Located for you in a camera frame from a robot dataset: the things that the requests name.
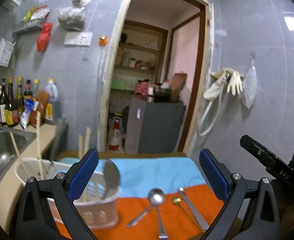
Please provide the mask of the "steel utensil handle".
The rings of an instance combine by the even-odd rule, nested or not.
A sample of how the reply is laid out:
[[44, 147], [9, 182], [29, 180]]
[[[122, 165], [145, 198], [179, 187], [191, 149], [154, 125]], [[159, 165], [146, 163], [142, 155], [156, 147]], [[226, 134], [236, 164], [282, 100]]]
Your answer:
[[197, 210], [197, 208], [194, 206], [194, 204], [191, 202], [191, 200], [188, 198], [186, 192], [184, 191], [184, 189], [182, 187], [180, 187], [177, 190], [177, 193], [183, 198], [183, 200], [186, 202], [187, 206], [189, 207], [190, 211], [192, 212], [193, 216], [195, 217], [195, 219], [197, 220], [197, 222], [199, 223], [200, 227], [203, 230], [208, 230], [209, 228], [209, 224], [207, 223], [207, 221], [203, 218], [203, 216], [200, 214], [200, 212]]

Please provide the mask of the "white wall socket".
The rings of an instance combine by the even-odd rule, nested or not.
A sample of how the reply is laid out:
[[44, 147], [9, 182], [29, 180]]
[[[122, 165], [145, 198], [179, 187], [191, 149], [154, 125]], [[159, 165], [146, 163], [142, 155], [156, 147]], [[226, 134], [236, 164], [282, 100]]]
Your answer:
[[65, 46], [83, 46], [89, 47], [93, 33], [90, 32], [68, 32], [64, 39]]

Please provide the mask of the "small gold spoon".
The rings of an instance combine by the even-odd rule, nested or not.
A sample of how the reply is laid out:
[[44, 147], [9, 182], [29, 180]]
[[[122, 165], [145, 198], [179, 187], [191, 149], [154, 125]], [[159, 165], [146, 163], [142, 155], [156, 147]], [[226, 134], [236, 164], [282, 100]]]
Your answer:
[[195, 224], [195, 226], [197, 226], [202, 232], [205, 232], [205, 230], [200, 226], [200, 224], [193, 217], [191, 217], [189, 213], [187, 213], [187, 211], [182, 207], [180, 197], [174, 196], [171, 198], [171, 201], [174, 205], [178, 206], [186, 214], [186, 216]]

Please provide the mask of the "steel sink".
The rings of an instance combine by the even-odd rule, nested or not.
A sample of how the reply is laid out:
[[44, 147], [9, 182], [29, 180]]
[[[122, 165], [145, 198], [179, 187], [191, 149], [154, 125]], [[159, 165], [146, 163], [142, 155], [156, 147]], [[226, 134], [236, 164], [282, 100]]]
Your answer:
[[10, 133], [13, 133], [14, 135], [19, 153], [24, 152], [24, 150], [26, 150], [31, 142], [36, 138], [35, 133], [0, 126], [0, 181], [10, 166], [17, 159]]

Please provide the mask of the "red plastic bag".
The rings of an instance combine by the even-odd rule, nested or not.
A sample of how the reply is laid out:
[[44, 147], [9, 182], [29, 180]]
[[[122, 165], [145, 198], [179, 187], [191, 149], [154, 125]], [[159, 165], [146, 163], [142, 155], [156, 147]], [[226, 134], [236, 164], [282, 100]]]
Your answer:
[[37, 37], [37, 49], [39, 52], [44, 52], [47, 48], [47, 45], [50, 41], [50, 33], [53, 27], [52, 23], [46, 22], [43, 25], [43, 30], [40, 35]]

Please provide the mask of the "black bowl on cabinet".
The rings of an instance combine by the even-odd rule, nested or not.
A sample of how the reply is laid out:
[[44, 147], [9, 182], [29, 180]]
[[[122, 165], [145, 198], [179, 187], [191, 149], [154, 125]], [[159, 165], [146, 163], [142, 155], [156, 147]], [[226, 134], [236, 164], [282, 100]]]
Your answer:
[[154, 87], [154, 102], [170, 102], [171, 101], [171, 89], [170, 88], [161, 88]]

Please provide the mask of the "orange cloth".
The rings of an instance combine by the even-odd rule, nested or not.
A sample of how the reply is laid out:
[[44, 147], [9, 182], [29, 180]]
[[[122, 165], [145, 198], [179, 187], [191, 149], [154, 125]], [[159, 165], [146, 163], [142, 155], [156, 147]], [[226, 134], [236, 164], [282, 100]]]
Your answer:
[[[223, 208], [224, 202], [217, 199], [206, 184], [188, 187], [185, 192], [207, 223], [212, 224]], [[178, 196], [178, 193], [166, 195], [165, 202], [159, 207], [168, 239], [200, 239], [203, 232], [178, 206], [172, 203], [171, 198], [174, 196]], [[129, 229], [126, 227], [129, 221], [149, 205], [147, 198], [120, 198], [117, 225], [92, 232], [98, 239], [158, 239], [158, 219], [155, 208], [151, 209], [136, 226]], [[193, 215], [185, 202], [181, 205], [190, 216]]]

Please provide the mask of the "white rubber gloves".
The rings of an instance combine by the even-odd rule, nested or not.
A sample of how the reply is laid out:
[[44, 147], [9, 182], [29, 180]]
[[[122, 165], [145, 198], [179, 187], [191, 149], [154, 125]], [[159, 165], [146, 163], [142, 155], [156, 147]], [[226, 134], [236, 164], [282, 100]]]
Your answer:
[[215, 100], [225, 89], [232, 96], [240, 95], [243, 92], [243, 75], [232, 68], [223, 68], [218, 72], [212, 72], [211, 76], [215, 82], [203, 93], [207, 100]]

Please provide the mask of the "steel fork ornate handle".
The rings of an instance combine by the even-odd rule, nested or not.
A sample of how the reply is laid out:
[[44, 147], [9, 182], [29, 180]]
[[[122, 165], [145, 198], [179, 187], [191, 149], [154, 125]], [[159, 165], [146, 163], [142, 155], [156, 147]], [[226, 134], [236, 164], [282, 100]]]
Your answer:
[[49, 165], [47, 173], [46, 173], [46, 177], [45, 177], [46, 179], [48, 179], [50, 177], [51, 172], [54, 170], [53, 160], [54, 160], [54, 157], [57, 153], [57, 150], [58, 150], [58, 147], [59, 147], [59, 144], [60, 144], [60, 141], [61, 141], [61, 138], [62, 138], [62, 135], [63, 135], [63, 132], [65, 130], [66, 125], [67, 125], [66, 115], [64, 113], [62, 113], [60, 118], [58, 119], [58, 122], [57, 122], [56, 135], [55, 135], [54, 142], [53, 142], [53, 145], [51, 148], [51, 152], [50, 152], [50, 155], [48, 158], [48, 160], [50, 161], [50, 165]]

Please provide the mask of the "dark sauce bottle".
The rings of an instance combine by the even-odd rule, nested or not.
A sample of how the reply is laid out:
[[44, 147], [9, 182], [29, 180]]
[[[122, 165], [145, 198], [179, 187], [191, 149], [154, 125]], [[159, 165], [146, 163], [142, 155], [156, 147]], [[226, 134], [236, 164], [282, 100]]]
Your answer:
[[8, 101], [5, 106], [5, 118], [9, 127], [19, 123], [18, 104], [14, 98], [13, 77], [10, 77], [8, 81]]

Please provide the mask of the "grey cabinet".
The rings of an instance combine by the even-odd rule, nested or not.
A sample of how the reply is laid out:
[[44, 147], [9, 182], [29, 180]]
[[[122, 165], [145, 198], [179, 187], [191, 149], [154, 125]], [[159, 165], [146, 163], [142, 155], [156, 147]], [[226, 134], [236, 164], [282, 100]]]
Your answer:
[[133, 95], [126, 126], [127, 154], [160, 154], [174, 151], [182, 126], [185, 106], [182, 102], [148, 102]]

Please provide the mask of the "white plastic utensil holder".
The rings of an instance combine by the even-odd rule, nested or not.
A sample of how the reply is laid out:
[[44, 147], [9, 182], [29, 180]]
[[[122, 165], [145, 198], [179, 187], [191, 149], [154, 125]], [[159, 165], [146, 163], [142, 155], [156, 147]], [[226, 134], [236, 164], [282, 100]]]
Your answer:
[[[24, 185], [29, 175], [39, 180], [39, 160], [27, 157], [23, 158], [22, 162], [24, 165], [16, 164], [14, 167], [18, 180]], [[110, 228], [118, 223], [118, 198], [122, 189], [120, 187], [109, 189], [106, 197], [103, 198], [105, 190], [104, 174], [101, 171], [101, 165], [99, 165], [88, 182], [81, 198], [73, 202], [90, 229]]]

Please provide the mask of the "brown spice packet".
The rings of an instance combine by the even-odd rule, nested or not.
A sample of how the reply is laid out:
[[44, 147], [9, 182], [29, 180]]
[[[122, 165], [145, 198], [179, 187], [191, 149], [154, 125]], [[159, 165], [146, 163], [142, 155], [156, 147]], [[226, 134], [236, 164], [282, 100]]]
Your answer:
[[37, 127], [37, 112], [40, 113], [40, 123], [43, 123], [49, 98], [49, 93], [45, 90], [41, 90], [34, 100], [34, 107], [30, 116], [30, 124], [34, 128]]

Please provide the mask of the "hanging clear plastic bag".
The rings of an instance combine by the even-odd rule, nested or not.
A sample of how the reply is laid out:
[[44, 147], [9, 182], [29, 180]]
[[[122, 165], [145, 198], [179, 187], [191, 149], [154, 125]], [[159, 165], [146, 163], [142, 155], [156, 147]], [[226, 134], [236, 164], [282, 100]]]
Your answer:
[[251, 68], [248, 70], [247, 75], [244, 78], [242, 93], [242, 103], [247, 109], [251, 109], [253, 106], [257, 92], [257, 77], [253, 57], [251, 57], [250, 60]]

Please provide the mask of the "light blue cloth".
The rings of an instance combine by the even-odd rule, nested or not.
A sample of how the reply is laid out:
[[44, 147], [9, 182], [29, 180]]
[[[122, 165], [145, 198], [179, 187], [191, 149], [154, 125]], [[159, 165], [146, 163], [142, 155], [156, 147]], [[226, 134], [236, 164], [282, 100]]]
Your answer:
[[120, 172], [121, 198], [145, 198], [152, 188], [170, 194], [180, 187], [206, 184], [199, 168], [187, 157], [111, 160]]

